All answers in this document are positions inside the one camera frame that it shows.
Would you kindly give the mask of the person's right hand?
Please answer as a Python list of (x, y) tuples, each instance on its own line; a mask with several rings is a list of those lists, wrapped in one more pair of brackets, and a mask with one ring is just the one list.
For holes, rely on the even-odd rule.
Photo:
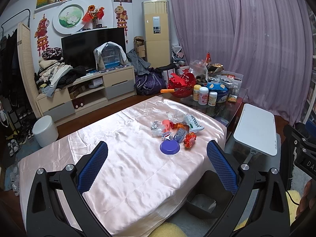
[(306, 183), (303, 196), (299, 202), (299, 206), (296, 211), (295, 219), (297, 219), (307, 208), (312, 209), (313, 205), (315, 204), (315, 196), (313, 198), (308, 198), (309, 196), (311, 196), (313, 183), (313, 179), (309, 180)]

